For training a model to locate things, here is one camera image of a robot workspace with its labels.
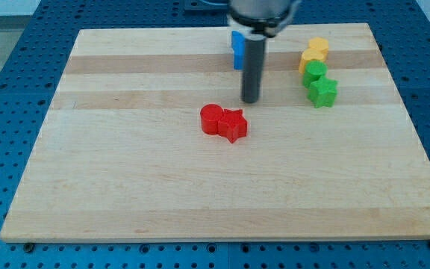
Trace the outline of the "dark grey cylindrical pointer rod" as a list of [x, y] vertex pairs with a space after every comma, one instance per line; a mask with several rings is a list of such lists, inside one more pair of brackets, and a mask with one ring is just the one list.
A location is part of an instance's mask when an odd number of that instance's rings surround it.
[[241, 99], [245, 103], [252, 104], [259, 100], [265, 49], [265, 36], [257, 34], [245, 39], [241, 84]]

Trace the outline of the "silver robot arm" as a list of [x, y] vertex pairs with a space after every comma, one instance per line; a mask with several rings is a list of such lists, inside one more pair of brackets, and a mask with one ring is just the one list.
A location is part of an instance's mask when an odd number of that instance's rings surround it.
[[266, 41], [290, 25], [301, 0], [229, 0], [230, 26], [244, 41], [241, 99], [256, 103], [261, 94]]

